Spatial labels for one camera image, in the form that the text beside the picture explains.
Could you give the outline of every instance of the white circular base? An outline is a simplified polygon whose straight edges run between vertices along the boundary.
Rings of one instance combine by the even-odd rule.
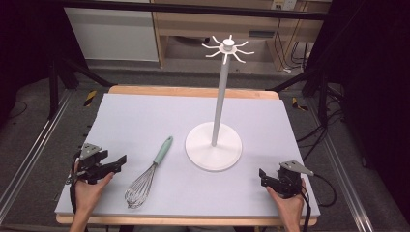
[[[217,145],[212,146],[214,122],[196,126],[187,136],[185,147],[188,157],[207,171],[223,171],[233,166],[242,154],[242,141],[238,133],[220,124]]]

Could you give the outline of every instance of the green whisk handle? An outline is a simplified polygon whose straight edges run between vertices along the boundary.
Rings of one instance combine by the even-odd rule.
[[[172,140],[174,138],[172,136],[169,136],[162,144],[160,151],[158,152],[157,156],[154,159],[154,163],[156,163],[157,165],[160,164],[160,162],[162,161],[163,157],[166,155],[166,153],[169,150],[169,147],[172,144]]]

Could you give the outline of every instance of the white cabinet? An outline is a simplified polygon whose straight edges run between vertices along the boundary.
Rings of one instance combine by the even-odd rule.
[[[85,59],[159,61],[150,12],[66,8],[66,13]]]

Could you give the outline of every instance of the whisk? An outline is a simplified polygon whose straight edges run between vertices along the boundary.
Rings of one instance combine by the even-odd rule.
[[[125,198],[128,203],[129,209],[135,209],[140,207],[148,197],[150,193],[151,184],[153,182],[155,169],[162,161],[163,157],[169,150],[172,144],[173,137],[169,136],[162,144],[157,156],[154,159],[153,164],[148,168],[138,179],[136,179],[129,188],[126,190]]]

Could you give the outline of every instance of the power outlet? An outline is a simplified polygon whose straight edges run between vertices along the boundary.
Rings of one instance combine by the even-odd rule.
[[[296,0],[283,0],[283,5],[281,7],[284,11],[293,11],[295,9]]]
[[[274,1],[272,1],[271,10],[282,10],[284,2],[285,2],[285,0],[274,0]]]

